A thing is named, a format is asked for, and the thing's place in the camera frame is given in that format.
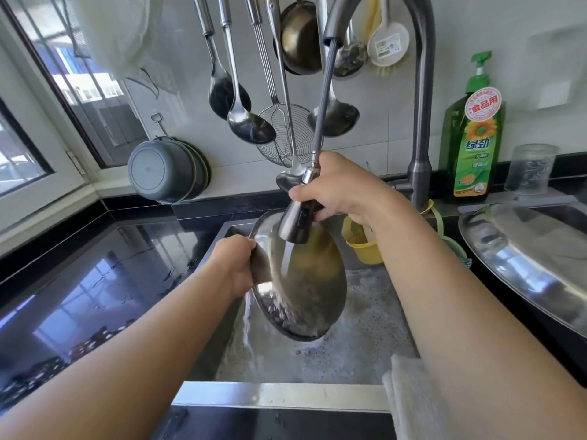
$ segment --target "window hinge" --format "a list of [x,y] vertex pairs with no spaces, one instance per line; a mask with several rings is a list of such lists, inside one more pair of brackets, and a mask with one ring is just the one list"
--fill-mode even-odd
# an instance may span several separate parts
[[74,153],[72,153],[71,151],[69,151],[69,150],[67,150],[66,153],[68,154],[69,159],[71,160],[71,162],[74,164],[74,166],[79,171],[79,174],[81,174],[82,176],[85,176],[86,175],[86,171],[83,169],[83,166],[79,162],[79,159],[76,157],[76,155]]

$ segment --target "dish soap bottle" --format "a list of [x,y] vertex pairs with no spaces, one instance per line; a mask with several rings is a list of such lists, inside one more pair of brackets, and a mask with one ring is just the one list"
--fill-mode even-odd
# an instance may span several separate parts
[[505,103],[483,73],[491,51],[473,55],[477,73],[469,79],[465,97],[444,116],[439,169],[445,174],[450,197],[458,202],[487,196],[491,171],[500,152]]

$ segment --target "barcode label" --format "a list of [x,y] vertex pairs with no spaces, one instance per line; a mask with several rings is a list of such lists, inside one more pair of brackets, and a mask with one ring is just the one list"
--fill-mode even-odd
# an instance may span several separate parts
[[377,51],[378,60],[397,54],[401,51],[400,34],[393,34],[392,36],[375,42],[375,50]]

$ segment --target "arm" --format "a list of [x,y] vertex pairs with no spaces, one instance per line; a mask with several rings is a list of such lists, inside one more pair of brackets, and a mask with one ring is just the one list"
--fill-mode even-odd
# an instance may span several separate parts
[[334,153],[290,191],[324,219],[346,212],[375,232],[426,366],[475,439],[582,438],[583,390],[399,193]]
[[0,419],[0,438],[149,438],[232,301],[253,284],[244,236],[127,330],[86,355]]

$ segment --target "black countertop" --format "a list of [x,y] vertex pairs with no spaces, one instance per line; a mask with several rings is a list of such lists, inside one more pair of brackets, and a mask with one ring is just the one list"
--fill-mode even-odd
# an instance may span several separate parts
[[[41,264],[0,285],[0,296],[11,297],[0,310],[1,411],[124,330],[173,290],[195,270],[225,221],[263,213],[178,220],[161,210],[145,207],[118,214],[116,222],[112,215],[92,221]],[[457,220],[445,219],[445,233],[465,247]],[[585,340],[535,310],[479,261],[474,260],[472,271],[587,386]],[[173,408],[161,426],[180,429],[181,439],[394,438],[389,414],[191,407]]]

